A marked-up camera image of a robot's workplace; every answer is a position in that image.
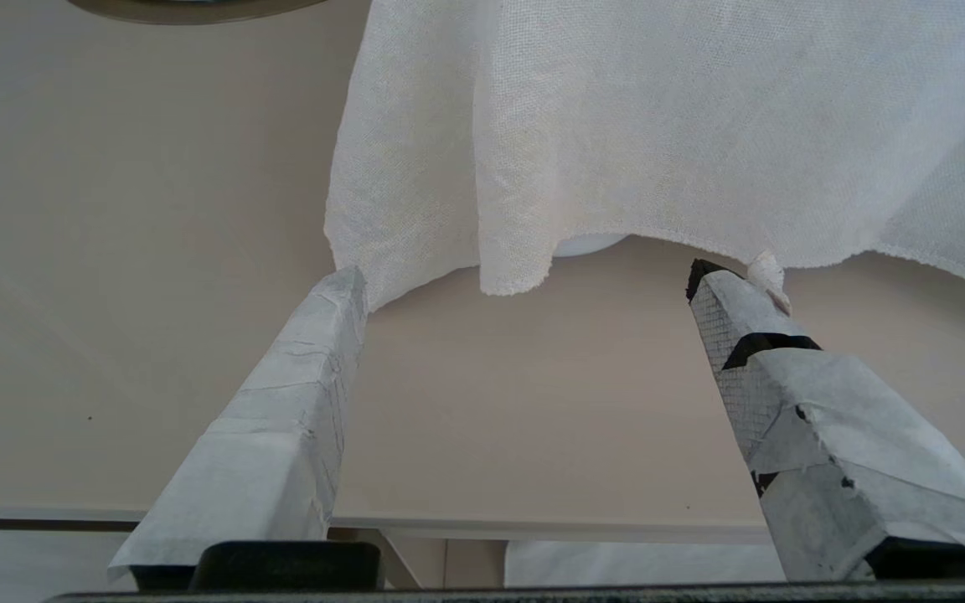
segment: white fabric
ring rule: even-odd
[[[375,0],[326,232],[372,309],[587,233],[965,278],[965,3]]]
[[[617,586],[785,581],[770,544],[513,541],[505,586]]]

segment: white cloth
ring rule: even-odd
[[[513,541],[505,586],[617,586],[786,581],[770,544]]]
[[[372,309],[587,233],[965,278],[965,3],[375,0],[326,233]]]

